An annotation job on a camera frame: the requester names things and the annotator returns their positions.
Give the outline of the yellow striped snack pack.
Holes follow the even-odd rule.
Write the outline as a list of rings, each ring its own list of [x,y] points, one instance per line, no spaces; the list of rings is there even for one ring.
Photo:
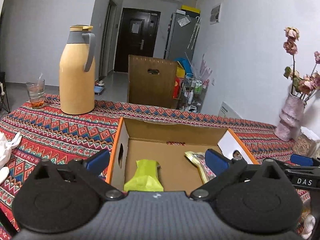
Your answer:
[[[187,151],[184,155],[194,166],[197,167],[201,180],[204,184],[216,177],[214,172],[206,165],[204,153]]]

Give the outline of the long green snack bar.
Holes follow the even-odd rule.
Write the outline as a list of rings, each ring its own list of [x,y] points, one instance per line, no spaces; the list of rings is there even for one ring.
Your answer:
[[[124,184],[124,191],[163,192],[164,188],[158,178],[159,164],[155,160],[136,161],[134,176]]]

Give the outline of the woven tissue box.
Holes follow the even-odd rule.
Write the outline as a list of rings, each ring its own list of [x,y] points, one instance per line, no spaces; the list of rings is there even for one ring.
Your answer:
[[[319,136],[310,129],[301,127],[293,145],[293,152],[306,157],[319,158]]]

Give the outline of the pink ceramic vase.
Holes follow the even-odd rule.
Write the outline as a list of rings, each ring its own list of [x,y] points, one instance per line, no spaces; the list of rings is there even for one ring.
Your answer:
[[[303,117],[306,103],[299,97],[289,94],[279,114],[279,123],[274,134],[282,141],[289,141]]]

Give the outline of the red cardboard snack box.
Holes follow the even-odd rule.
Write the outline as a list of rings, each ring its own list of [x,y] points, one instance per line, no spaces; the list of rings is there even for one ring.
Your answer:
[[[202,185],[197,168],[185,152],[204,153],[209,148],[227,158],[239,151],[249,164],[257,160],[230,128],[197,127],[183,124],[121,118],[114,139],[105,181],[123,190],[136,171],[136,162],[154,160],[165,191],[191,193]]]

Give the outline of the colourful patterned tablecloth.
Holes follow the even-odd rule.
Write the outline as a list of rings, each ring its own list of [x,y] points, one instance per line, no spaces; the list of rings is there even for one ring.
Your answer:
[[[1,209],[12,223],[14,197],[40,159],[65,164],[101,149],[111,150],[122,117],[230,128],[258,161],[266,157],[287,161],[293,149],[292,142],[282,142],[274,135],[273,125],[262,122],[109,101],[97,101],[91,113],[71,116],[61,112],[57,95],[47,94],[45,103],[42,109],[32,109],[26,102],[1,120],[1,131],[7,137],[12,138],[16,132],[23,137],[9,161],[10,174],[1,184]]]

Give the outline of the dried pink roses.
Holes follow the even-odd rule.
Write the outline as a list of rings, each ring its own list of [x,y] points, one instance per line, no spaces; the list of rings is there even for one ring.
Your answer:
[[[307,104],[319,91],[319,51],[313,53],[312,70],[303,71],[304,63],[297,60],[300,32],[295,27],[286,27],[284,32],[283,49],[291,56],[292,64],[285,67],[283,76],[291,81],[289,92]]]

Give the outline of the red gift bag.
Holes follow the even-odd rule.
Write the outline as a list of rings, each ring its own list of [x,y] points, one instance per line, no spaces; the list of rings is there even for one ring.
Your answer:
[[[174,84],[174,91],[173,91],[173,98],[178,99],[180,96],[180,90],[181,90],[181,83],[182,79],[179,77],[175,78],[175,84]]]

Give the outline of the white cloth gloves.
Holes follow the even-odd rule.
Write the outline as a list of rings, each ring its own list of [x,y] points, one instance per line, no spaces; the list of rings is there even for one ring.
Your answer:
[[[6,178],[9,175],[9,168],[5,165],[10,160],[11,152],[13,149],[17,148],[20,144],[22,139],[21,133],[18,132],[14,136],[14,138],[11,141],[8,141],[5,134],[1,133],[1,146],[0,146],[0,184],[3,183],[3,181],[6,180]]]

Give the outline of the yellow thermos jug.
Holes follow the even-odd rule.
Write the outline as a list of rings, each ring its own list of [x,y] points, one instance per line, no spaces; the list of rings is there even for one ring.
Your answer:
[[[94,108],[95,46],[91,25],[70,27],[59,64],[60,107],[63,113],[82,115]]]

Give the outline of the brown wicker chair back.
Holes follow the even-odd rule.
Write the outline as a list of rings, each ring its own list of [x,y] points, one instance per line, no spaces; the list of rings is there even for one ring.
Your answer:
[[[177,68],[176,61],[129,55],[127,101],[171,108]]]

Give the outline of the grey refrigerator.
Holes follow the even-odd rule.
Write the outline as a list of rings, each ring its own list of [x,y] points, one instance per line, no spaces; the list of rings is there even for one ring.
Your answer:
[[[186,58],[192,60],[200,22],[199,13],[193,11],[177,9],[172,13],[164,59]]]

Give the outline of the black entrance door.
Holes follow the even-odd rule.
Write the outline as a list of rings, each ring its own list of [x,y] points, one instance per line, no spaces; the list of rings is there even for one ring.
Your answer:
[[[129,55],[153,56],[160,15],[159,11],[152,10],[122,10],[114,72],[128,72]]]

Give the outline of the yellow box on fridge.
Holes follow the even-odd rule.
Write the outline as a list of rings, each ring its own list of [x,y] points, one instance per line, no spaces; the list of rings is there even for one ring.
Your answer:
[[[197,8],[194,8],[194,7],[190,7],[190,6],[187,6],[187,5],[182,5],[181,6],[181,10],[192,12],[192,13],[195,13],[195,14],[200,14],[201,13],[200,9],[197,9]]]

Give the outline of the wall electrical panel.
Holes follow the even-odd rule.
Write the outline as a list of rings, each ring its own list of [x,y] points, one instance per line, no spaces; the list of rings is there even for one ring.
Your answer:
[[[221,3],[214,6],[210,12],[210,24],[216,24],[220,22]]]

